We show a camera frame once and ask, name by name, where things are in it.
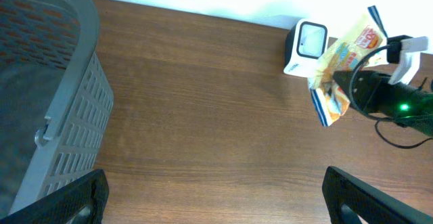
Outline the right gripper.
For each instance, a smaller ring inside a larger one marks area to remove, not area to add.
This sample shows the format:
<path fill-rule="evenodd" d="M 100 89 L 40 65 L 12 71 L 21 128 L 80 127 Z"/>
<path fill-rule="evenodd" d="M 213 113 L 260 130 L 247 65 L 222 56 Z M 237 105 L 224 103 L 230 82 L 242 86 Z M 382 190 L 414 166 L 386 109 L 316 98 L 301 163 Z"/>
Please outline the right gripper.
<path fill-rule="evenodd" d="M 383 114 L 383 121 L 411 127 L 424 135 L 432 136 L 432 93 L 411 85 L 388 84 L 390 75 L 361 71 L 336 71 L 332 78 L 346 95 L 352 106 L 365 116 Z"/>

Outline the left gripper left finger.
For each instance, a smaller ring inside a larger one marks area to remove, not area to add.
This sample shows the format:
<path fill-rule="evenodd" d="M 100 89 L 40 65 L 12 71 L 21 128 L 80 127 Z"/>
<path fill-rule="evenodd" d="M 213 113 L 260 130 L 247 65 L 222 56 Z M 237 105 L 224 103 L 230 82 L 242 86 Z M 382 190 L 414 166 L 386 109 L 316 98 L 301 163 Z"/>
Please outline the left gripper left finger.
<path fill-rule="evenodd" d="M 2 223 L 101 223 L 109 196 L 96 169 L 1 220 Z"/>

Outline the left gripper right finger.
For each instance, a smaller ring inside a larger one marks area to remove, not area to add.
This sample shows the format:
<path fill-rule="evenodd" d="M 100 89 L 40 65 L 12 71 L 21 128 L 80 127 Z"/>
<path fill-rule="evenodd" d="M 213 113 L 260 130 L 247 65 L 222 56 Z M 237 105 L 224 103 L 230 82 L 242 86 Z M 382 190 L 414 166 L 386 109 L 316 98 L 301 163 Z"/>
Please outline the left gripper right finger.
<path fill-rule="evenodd" d="M 332 223 L 431 223 L 432 217 L 335 166 L 326 169 L 322 192 Z"/>

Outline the yellow snack bag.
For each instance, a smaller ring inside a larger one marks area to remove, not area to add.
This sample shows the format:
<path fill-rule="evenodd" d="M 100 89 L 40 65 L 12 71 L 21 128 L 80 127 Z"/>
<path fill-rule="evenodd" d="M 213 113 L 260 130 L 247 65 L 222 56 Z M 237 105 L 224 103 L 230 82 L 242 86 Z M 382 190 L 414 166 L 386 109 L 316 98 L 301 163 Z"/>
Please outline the yellow snack bag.
<path fill-rule="evenodd" d="M 371 14 L 369 7 L 357 22 L 319 57 L 308 78 L 313 105 L 322 126 L 328 127 L 345 114 L 350 100 L 342 86 L 332 78 L 335 72 L 350 72 L 368 53 L 386 44 L 386 35 Z"/>

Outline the white barcode scanner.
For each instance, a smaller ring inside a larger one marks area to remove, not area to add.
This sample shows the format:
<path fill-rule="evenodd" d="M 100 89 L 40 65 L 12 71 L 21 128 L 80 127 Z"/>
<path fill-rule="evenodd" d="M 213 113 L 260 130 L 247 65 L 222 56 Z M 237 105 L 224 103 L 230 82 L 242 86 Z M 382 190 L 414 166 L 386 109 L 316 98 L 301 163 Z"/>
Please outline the white barcode scanner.
<path fill-rule="evenodd" d="M 299 20 L 288 33 L 284 49 L 284 69 L 287 75 L 312 77 L 317 62 L 327 49 L 328 29 L 309 19 Z"/>

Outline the grey plastic mesh basket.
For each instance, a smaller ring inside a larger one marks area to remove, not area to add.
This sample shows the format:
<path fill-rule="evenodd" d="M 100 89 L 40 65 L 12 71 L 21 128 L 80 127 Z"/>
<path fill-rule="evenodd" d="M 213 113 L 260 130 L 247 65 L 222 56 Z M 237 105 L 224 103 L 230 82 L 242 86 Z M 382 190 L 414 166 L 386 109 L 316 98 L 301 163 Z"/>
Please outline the grey plastic mesh basket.
<path fill-rule="evenodd" d="M 92 0 L 1 0 L 1 216 L 93 169 L 114 94 Z"/>

